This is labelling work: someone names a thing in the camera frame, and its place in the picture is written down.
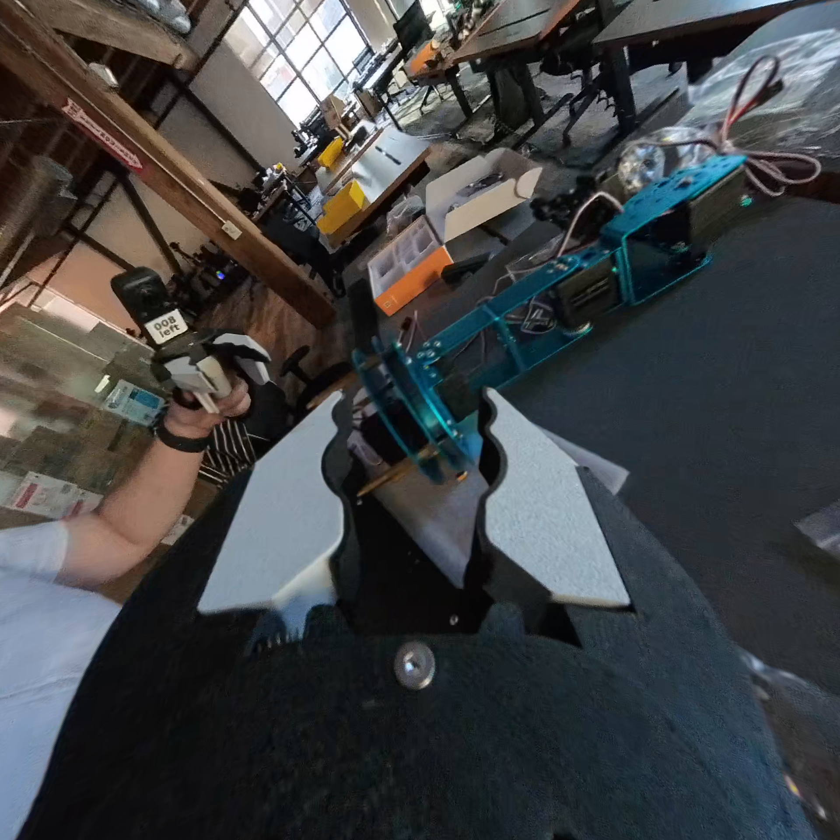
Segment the long grey work table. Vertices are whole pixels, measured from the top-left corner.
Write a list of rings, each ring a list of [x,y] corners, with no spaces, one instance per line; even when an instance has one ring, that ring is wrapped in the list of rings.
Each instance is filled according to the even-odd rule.
[[[348,176],[364,194],[362,208],[334,232],[323,234],[328,247],[345,245],[361,230],[383,217],[406,190],[428,173],[430,140],[389,127],[371,133],[364,146],[342,153],[333,170],[317,166],[316,178],[323,198],[336,193]]]

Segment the empty black desk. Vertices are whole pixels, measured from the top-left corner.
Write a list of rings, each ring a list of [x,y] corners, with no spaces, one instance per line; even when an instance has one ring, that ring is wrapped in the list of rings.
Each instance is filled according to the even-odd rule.
[[[631,76],[650,67],[683,65],[690,95],[711,71],[716,59],[727,56],[761,26],[813,1],[663,1],[629,2],[617,11],[613,2],[596,2],[602,29],[593,38],[594,52],[605,60],[616,109],[612,142],[627,140],[649,120],[670,108],[672,91],[637,110]]]
[[[595,32],[599,32],[615,11],[613,2],[498,2],[456,50],[451,64],[468,64],[473,71],[495,81],[507,72],[521,94],[527,120],[538,128],[547,116],[529,66],[558,47],[576,17],[591,9],[595,14]]]

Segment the red white sign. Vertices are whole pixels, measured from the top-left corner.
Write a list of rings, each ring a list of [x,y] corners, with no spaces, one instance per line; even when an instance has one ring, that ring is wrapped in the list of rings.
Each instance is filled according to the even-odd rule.
[[[114,160],[132,172],[141,173],[143,171],[143,163],[138,155],[105,130],[74,100],[68,98],[60,111],[88,138],[108,152]]]

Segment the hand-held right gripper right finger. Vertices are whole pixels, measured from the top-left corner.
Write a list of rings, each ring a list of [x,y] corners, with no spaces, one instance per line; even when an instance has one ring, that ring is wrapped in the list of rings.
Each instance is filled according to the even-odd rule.
[[[464,583],[496,602],[629,607],[581,467],[492,389],[479,397],[479,494]]]

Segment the white foam sheet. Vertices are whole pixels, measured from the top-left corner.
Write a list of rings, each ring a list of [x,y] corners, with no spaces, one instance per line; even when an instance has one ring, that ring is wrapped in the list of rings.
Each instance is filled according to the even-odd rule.
[[[479,472],[437,485],[416,471],[371,492],[409,538],[458,589],[472,552],[476,515],[487,483]]]

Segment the blue toy robot arm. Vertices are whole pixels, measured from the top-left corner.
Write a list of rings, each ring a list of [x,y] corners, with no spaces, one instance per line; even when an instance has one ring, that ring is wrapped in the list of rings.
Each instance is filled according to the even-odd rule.
[[[583,338],[601,317],[635,307],[710,262],[708,246],[742,199],[748,157],[713,153],[663,175],[625,202],[606,189],[575,208],[566,233],[535,267],[478,302],[461,318],[407,350],[398,341],[355,350],[353,366],[381,425],[402,458],[358,496],[415,469],[441,484],[459,480],[478,456],[467,421],[480,392],[532,371]]]

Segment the person's left forearm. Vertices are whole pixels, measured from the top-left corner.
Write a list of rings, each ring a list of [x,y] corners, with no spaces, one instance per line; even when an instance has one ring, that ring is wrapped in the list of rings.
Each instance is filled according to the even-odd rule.
[[[67,545],[57,582],[92,590],[144,561],[186,509],[202,461],[202,453],[154,441],[94,511],[64,520]]]

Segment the white packing box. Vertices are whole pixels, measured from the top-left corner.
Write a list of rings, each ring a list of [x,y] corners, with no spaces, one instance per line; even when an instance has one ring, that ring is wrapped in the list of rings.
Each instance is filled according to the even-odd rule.
[[[543,168],[510,149],[474,156],[427,184],[424,216],[446,244],[529,202]]]

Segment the black swivel office chair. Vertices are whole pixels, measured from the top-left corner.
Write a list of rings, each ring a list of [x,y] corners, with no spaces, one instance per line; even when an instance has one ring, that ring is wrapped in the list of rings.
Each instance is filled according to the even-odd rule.
[[[301,229],[280,216],[264,218],[260,223],[264,236],[283,250],[299,266],[309,266],[337,298],[346,295],[342,270],[320,241],[316,226]]]
[[[223,420],[211,434],[198,477],[214,487],[223,487],[238,474],[251,469],[282,438],[310,413],[309,403],[350,374],[350,363],[339,362],[318,374],[309,375],[301,362],[309,352],[301,346],[280,367],[280,376],[293,375],[302,390],[288,402],[283,389],[269,381],[250,389],[246,414]]]

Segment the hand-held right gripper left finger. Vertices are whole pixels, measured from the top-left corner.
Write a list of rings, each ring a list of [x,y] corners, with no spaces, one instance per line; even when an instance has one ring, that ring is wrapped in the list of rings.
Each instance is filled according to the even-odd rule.
[[[344,506],[324,474],[339,433],[331,394],[261,458],[196,609],[210,616],[264,608],[301,636],[315,606],[338,599],[330,561],[345,537]]]

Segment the person's left hand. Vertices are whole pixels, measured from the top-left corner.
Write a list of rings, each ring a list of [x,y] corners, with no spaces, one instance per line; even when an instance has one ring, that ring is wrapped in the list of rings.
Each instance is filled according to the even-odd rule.
[[[158,434],[165,429],[168,434],[179,438],[207,438],[217,425],[228,419],[245,417],[251,408],[248,383],[237,374],[232,374],[230,381],[231,392],[214,398],[214,412],[208,412],[192,392],[175,389],[174,398],[157,423],[155,432]]]

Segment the large glass window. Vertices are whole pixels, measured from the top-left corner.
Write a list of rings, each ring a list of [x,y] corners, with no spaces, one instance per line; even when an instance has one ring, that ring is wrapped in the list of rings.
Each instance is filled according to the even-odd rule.
[[[345,98],[372,48],[342,1],[247,1],[225,42],[295,128]]]

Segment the person's white clothing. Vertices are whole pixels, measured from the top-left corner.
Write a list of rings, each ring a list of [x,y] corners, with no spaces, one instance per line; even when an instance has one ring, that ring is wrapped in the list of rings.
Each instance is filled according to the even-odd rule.
[[[120,606],[59,583],[61,521],[2,531],[1,838],[16,838],[82,677]]]

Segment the black wrist band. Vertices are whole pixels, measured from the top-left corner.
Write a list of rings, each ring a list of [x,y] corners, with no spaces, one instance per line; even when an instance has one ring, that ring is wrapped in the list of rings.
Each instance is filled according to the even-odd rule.
[[[213,442],[213,436],[185,437],[171,432],[164,423],[159,423],[154,429],[154,436],[163,446],[176,452],[185,454],[202,454]]]

